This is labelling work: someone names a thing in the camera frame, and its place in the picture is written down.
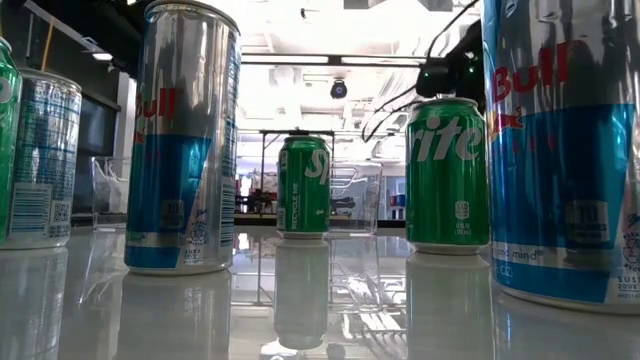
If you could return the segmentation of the silver blue Red Bull can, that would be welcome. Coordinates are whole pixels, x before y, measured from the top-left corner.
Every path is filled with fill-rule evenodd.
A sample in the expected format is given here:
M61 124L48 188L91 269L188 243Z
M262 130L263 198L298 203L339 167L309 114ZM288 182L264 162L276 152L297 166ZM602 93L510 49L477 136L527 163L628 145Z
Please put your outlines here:
M495 281L640 315L640 0L485 0Z
M71 232L81 87L31 68L20 74L13 183L0 249L58 247Z
M190 275L232 262L239 29L197 0L145 9L124 262Z

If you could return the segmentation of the clear plastic bin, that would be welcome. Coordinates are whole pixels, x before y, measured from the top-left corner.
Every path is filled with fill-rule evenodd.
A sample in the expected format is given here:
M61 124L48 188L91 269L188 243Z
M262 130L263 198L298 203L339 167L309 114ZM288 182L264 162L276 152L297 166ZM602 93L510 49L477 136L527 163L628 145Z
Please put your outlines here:
M331 165L329 231L323 236L353 237L377 231L382 166L365 161Z
M91 159L93 228L124 230L127 222L130 157L98 156Z

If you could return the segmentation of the black overhead frame bar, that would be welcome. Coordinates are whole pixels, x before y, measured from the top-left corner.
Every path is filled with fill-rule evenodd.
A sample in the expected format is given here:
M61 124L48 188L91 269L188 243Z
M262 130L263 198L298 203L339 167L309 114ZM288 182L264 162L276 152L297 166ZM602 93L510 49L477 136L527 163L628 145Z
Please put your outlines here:
M386 55L338 55L338 54L280 54L244 53L241 62L247 65L265 66L322 66L322 67L393 67L417 68L426 62L423 57Z

